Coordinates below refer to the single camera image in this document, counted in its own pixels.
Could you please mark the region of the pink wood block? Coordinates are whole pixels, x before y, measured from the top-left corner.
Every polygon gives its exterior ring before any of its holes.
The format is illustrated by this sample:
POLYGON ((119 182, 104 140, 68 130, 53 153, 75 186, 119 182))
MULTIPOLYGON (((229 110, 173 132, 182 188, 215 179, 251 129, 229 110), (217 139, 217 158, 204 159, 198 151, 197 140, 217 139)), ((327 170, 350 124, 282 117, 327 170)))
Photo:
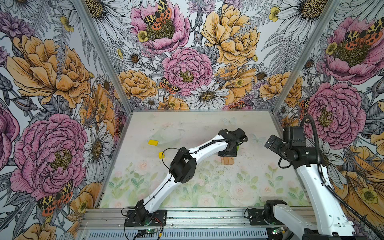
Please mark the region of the pink wood block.
POLYGON ((222 160, 225 161, 232 161, 234 158, 233 157, 222 157, 222 160))

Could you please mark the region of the natural wood block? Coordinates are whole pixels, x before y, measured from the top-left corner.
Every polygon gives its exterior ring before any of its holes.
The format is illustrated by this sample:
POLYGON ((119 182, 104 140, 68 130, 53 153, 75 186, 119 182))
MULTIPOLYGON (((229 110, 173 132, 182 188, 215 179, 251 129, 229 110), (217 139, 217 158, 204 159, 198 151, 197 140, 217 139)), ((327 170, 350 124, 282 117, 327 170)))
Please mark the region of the natural wood block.
POLYGON ((235 161, 234 158, 228 158, 228 165, 234 165, 235 161))
POLYGON ((222 165, 228 165, 228 161, 222 160, 221 158, 222 165))

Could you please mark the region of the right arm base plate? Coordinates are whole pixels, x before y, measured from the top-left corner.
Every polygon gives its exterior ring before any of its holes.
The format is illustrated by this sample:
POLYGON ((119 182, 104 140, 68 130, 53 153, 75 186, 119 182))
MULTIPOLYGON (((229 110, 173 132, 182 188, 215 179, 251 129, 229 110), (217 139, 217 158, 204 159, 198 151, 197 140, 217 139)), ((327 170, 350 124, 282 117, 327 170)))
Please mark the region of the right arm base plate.
POLYGON ((264 210, 249 208, 245 213, 246 218, 249 220, 251 226, 265 226, 269 223, 264 218, 264 210))

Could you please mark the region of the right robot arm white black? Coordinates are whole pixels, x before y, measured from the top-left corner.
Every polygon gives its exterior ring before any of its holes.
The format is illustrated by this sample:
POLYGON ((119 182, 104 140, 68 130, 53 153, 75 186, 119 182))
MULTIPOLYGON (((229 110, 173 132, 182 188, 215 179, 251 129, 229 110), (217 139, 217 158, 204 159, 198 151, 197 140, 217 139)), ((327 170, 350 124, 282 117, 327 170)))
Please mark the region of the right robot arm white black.
POLYGON ((341 207, 341 201, 332 194, 327 182, 327 168, 322 163, 319 144, 306 146, 301 127, 291 127, 283 138, 271 135, 265 147, 286 160, 294 168, 307 190, 316 224, 306 221, 283 200, 267 200, 263 217, 269 223, 282 223, 301 240, 363 240, 358 236, 353 222, 341 207))

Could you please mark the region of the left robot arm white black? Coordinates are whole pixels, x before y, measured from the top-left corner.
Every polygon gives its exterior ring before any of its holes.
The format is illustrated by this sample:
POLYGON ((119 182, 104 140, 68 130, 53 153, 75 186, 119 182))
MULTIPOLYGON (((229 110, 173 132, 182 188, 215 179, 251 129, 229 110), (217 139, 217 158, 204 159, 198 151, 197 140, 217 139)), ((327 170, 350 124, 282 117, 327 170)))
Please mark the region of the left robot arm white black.
POLYGON ((145 199, 135 206, 135 221, 141 226, 149 224, 162 202, 171 192, 181 184, 189 182, 195 175, 197 165, 212 155, 219 157, 236 157, 237 147, 248 141, 245 132, 238 128, 235 131, 227 129, 219 133, 204 144, 186 149, 177 149, 168 174, 160 185, 145 199))

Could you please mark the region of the yellow long wood block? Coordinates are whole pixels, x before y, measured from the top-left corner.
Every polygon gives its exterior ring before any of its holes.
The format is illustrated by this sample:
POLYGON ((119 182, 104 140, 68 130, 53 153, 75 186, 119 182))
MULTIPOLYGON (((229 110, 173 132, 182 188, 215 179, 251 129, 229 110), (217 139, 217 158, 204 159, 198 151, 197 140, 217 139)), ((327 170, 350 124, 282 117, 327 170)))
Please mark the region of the yellow long wood block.
POLYGON ((148 144, 149 144, 150 146, 157 146, 157 145, 159 144, 159 141, 157 141, 157 140, 149 140, 149 141, 148 141, 148 144))

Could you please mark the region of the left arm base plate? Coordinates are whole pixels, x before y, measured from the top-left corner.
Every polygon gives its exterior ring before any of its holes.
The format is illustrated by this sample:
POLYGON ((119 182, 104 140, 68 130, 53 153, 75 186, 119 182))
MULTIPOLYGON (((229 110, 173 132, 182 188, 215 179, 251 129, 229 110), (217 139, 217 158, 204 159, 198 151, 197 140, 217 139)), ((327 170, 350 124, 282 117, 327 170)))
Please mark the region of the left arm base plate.
POLYGON ((151 214, 129 210, 124 225, 125 227, 164 227, 167 214, 167 210, 157 210, 151 214))

